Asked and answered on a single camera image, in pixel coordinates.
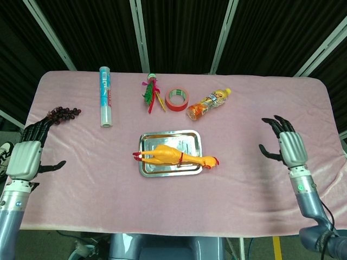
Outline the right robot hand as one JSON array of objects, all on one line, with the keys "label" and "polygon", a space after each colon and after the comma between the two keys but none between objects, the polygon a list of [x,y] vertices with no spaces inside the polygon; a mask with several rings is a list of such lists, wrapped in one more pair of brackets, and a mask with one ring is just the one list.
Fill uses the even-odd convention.
[{"label": "right robot hand", "polygon": [[292,124],[278,115],[275,115],[274,119],[261,120],[271,126],[280,150],[278,154],[270,153],[263,144],[259,144],[260,152],[268,159],[281,161],[289,169],[305,166],[308,161],[307,151],[302,137],[294,130]]}]

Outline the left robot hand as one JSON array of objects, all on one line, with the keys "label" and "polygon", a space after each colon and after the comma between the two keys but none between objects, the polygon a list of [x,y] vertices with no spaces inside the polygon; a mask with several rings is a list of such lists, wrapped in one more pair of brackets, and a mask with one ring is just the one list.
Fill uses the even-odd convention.
[{"label": "left robot hand", "polygon": [[57,171],[64,167],[63,160],[56,165],[42,165],[41,156],[54,120],[48,117],[27,126],[20,141],[14,146],[6,174],[12,180],[32,181],[37,174]]}]

